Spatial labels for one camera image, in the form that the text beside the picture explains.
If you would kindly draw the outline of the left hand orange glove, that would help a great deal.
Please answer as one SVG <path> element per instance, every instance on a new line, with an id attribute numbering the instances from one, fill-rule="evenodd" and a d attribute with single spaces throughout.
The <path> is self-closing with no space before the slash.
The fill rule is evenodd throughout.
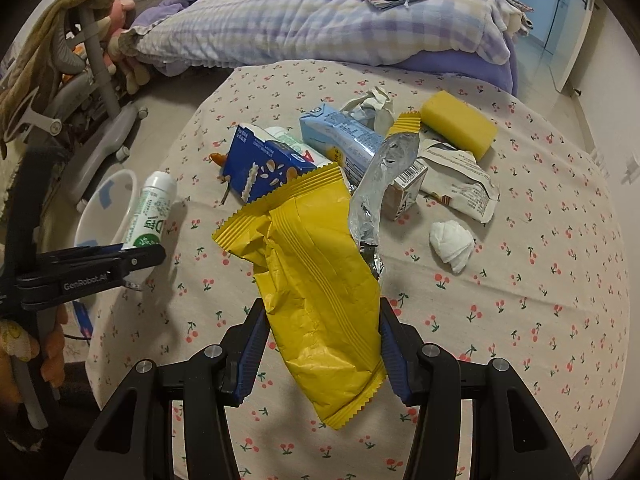
<path id="1" fill-rule="evenodd" d="M 68 321 L 64 306 L 55 311 L 54 329 L 43 339 L 43 363 L 41 376 L 52 387 L 58 388 L 64 382 L 65 338 L 63 325 Z M 10 320 L 1 320 L 1 413 L 13 414 L 23 402 L 14 378 L 12 359 L 28 362 L 38 356 L 40 344 L 23 327 Z"/>

